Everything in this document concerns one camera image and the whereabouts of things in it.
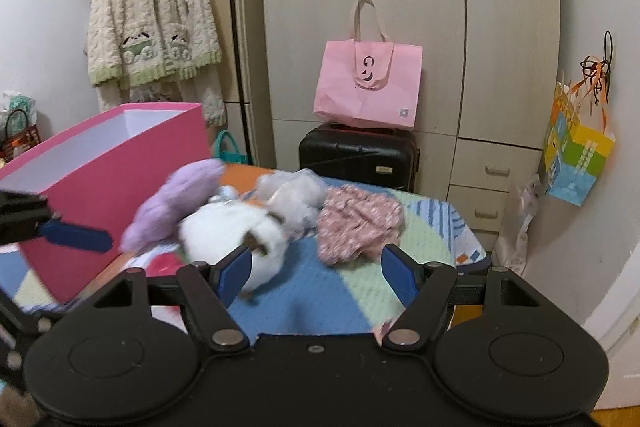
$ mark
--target cardigan pocket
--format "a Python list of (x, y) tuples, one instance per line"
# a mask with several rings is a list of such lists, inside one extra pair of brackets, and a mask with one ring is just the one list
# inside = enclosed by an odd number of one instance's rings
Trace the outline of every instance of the cardigan pocket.
[(168, 23), (166, 33), (166, 47), (172, 60), (191, 60), (187, 26), (179, 23)]
[(125, 24), (123, 37), (120, 50), (125, 64), (149, 60), (156, 56), (154, 40), (145, 23), (137, 21)]

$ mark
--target wooden floor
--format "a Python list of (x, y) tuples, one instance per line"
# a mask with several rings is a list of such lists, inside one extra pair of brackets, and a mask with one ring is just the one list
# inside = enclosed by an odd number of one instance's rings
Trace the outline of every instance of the wooden floor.
[[(479, 317), (482, 306), (458, 306), (453, 315), (452, 326)], [(602, 427), (639, 427), (640, 407), (594, 411), (592, 417)]]

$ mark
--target pink box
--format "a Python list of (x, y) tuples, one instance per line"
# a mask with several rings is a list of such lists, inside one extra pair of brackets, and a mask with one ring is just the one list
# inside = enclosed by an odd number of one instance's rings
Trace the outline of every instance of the pink box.
[(55, 299), (80, 293), (119, 254), (122, 232), (167, 177), (210, 157), (197, 103), (130, 103), (44, 141), (0, 169), (0, 188), (49, 198), (63, 221), (108, 230), (105, 254), (58, 247), (43, 238), (20, 250)]

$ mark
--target silver handle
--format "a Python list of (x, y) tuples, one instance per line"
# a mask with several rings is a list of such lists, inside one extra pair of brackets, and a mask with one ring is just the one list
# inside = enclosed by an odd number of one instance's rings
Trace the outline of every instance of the silver handle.
[(479, 217), (480, 219), (498, 219), (498, 212), (487, 214), (486, 212), (479, 212), (478, 210), (474, 210), (474, 214), (476, 214), (476, 217)]
[(484, 172), (486, 172), (487, 176), (500, 176), (500, 178), (508, 178), (509, 174), (511, 174), (511, 169), (507, 169), (507, 170), (494, 169), (485, 165)]

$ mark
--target blue gripper pad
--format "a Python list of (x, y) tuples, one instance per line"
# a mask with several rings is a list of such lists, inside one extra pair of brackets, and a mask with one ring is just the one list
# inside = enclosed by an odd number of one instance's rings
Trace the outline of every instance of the blue gripper pad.
[(416, 272), (421, 270), (422, 267), (398, 247), (387, 246), (382, 250), (382, 275), (385, 276), (389, 286), (405, 308), (418, 295), (420, 288), (416, 280)]
[(62, 247), (78, 248), (105, 253), (113, 248), (113, 239), (106, 230), (89, 229), (58, 219), (49, 219), (38, 227), (38, 233), (47, 241)]
[(229, 262), (227, 256), (213, 267), (222, 268), (218, 283), (218, 298), (225, 305), (225, 308), (231, 306), (251, 275), (251, 250), (244, 248), (239, 254), (234, 251), (229, 255), (235, 255), (236, 258)]

